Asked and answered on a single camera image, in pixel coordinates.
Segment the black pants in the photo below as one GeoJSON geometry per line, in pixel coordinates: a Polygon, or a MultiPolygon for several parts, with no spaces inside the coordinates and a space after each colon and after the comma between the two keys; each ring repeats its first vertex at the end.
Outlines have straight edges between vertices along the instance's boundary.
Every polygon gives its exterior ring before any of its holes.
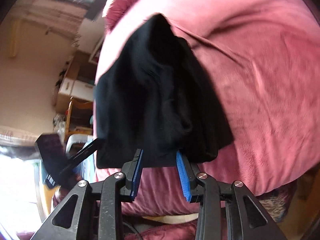
{"type": "Polygon", "coordinates": [[[143,150],[145,167],[214,160],[233,134],[213,83],[187,41],[153,15],[127,40],[95,88],[97,167],[120,168],[143,150]]]}

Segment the wooden chair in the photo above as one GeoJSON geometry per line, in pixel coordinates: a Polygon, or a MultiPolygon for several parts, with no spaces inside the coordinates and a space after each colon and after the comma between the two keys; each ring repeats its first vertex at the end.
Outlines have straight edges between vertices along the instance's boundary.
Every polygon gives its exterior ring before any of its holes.
{"type": "Polygon", "coordinates": [[[64,142],[74,134],[93,134],[91,117],[93,116],[93,102],[81,101],[71,97],[66,111],[64,142]]]}

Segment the maroon jacket sleeve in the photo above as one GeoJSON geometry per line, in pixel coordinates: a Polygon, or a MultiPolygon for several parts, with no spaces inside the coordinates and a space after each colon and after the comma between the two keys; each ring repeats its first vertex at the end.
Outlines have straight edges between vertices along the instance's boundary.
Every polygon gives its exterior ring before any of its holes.
{"type": "Polygon", "coordinates": [[[142,239],[195,239],[197,220],[182,224],[164,224],[140,233],[142,239]]]}

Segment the wooden desk with drawers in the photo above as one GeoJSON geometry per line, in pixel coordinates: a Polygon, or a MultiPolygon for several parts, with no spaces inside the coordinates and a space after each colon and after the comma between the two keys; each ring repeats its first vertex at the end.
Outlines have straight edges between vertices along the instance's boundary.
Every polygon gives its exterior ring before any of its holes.
{"type": "Polygon", "coordinates": [[[89,54],[77,50],[63,75],[56,97],[56,113],[65,113],[71,98],[83,102],[93,102],[94,82],[97,65],[89,62],[89,54]]]}

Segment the pink bed blanket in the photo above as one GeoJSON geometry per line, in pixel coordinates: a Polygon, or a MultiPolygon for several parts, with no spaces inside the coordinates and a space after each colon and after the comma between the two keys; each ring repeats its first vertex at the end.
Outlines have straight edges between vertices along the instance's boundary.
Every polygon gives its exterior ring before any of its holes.
{"type": "Polygon", "coordinates": [[[138,0],[106,31],[97,77],[155,13],[190,44],[234,135],[201,170],[259,196],[319,163],[319,25],[303,0],[138,0]]]}

